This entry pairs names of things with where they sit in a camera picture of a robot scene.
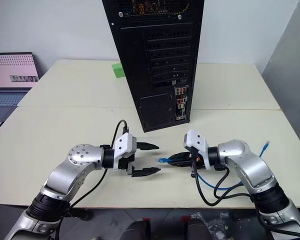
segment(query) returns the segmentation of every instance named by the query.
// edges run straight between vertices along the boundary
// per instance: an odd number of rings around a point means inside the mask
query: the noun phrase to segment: green cube
[[[115,75],[116,78],[122,78],[122,77],[126,76],[124,68],[122,67],[121,62],[113,64],[112,69],[113,69],[113,72],[114,72],[114,75]]]

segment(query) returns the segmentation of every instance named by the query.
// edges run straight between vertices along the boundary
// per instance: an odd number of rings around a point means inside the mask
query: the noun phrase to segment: robotic arm
[[[21,214],[4,240],[49,240],[70,209],[70,201],[84,184],[86,176],[96,170],[126,170],[132,177],[142,177],[158,172],[156,167],[135,170],[132,162],[139,149],[158,149],[157,146],[138,142],[126,132],[110,145],[79,144],[67,154],[65,160],[50,174],[40,193]]]
[[[196,164],[207,170],[211,166],[229,166],[235,170],[258,210],[263,227],[269,226],[268,229],[278,232],[300,233],[300,212],[285,195],[267,164],[251,152],[247,143],[231,140],[217,147],[209,147],[205,137],[190,130],[184,136],[184,147],[190,151]],[[273,239],[296,238],[278,232],[271,231]]]

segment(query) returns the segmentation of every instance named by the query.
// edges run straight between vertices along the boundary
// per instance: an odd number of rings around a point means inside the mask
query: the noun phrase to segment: black cable
[[[196,184],[196,187],[197,187],[198,192],[199,192],[199,194],[200,194],[200,197],[202,198],[202,200],[204,201],[204,203],[207,204],[207,205],[210,206],[210,207],[216,206],[218,203],[221,202],[221,200],[224,199],[224,197],[225,197],[229,192],[231,192],[233,189],[235,189],[235,188],[241,186],[240,183],[238,183],[238,184],[236,184],[236,185],[230,187],[227,191],[225,191],[225,193],[222,194],[222,196],[220,196],[220,198],[218,198],[217,201],[212,202],[212,203],[211,203],[211,202],[208,202],[207,199],[205,198],[205,196],[204,196],[202,190],[201,190],[201,187],[200,187],[200,183],[199,183],[199,179],[198,179],[198,172],[197,172],[197,165],[196,165],[196,162],[195,162],[195,161],[192,162],[192,168],[193,168],[193,171],[194,171],[195,184]]]
[[[122,119],[118,122],[118,124],[116,125],[115,131],[114,131],[114,135],[112,138],[112,142],[111,142],[111,148],[114,147],[115,144],[115,140],[116,140],[116,136],[117,136],[117,132],[119,129],[119,126],[121,123],[124,123],[124,127],[123,127],[123,133],[127,133],[128,132],[128,125],[126,120]],[[75,205],[77,205],[82,199],[84,199],[86,196],[88,196],[90,193],[92,193],[100,184],[101,182],[104,180],[106,174],[107,174],[108,169],[105,169],[103,172],[102,177],[100,178],[99,182],[93,187],[91,188],[86,194],[84,194],[82,197],[80,197],[77,201],[75,201],[71,206],[70,209],[72,209]],[[56,230],[55,230],[55,240],[59,240],[59,233],[60,233],[60,227],[61,227],[61,223],[63,221],[63,218],[61,218],[59,225],[57,226]]]
[[[278,234],[285,234],[285,235],[290,235],[290,236],[295,236],[300,238],[300,233],[299,232],[294,232],[294,231],[286,231],[286,230],[281,230],[281,229],[277,229],[273,226],[270,226],[268,224],[266,224],[264,221],[262,221],[262,219],[260,218],[260,214],[259,214],[259,209],[257,207],[257,205],[255,205],[255,210],[256,210],[256,217],[258,219],[259,224],[264,227],[265,229],[274,232],[274,233],[278,233]]]
[[[229,168],[227,166],[225,167],[225,170],[226,170],[225,175],[218,181],[218,183],[215,185],[215,188],[213,190],[213,195],[214,195],[214,197],[216,199],[221,198],[221,196],[217,195],[217,190],[220,187],[220,185],[222,184],[222,182],[228,177],[228,175],[230,173],[230,170],[229,170]],[[238,184],[236,184],[236,185],[234,185],[232,187],[234,187],[233,189],[235,189],[235,188],[240,187],[240,186],[243,186],[242,182],[240,182],[240,183],[238,183]],[[245,196],[245,197],[249,197],[250,198],[250,195],[248,193],[236,193],[236,194],[232,194],[232,195],[229,195],[229,196],[225,196],[222,199],[231,199],[231,198],[240,197],[240,196]]]

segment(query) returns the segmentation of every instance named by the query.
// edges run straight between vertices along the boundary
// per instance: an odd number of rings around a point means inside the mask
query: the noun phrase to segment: black computer tower
[[[102,0],[145,132],[190,121],[204,0]]]

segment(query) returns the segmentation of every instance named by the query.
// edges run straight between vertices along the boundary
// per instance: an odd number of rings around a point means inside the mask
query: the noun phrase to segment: laptop
[[[0,53],[0,122],[9,117],[38,81],[38,71],[31,52]]]

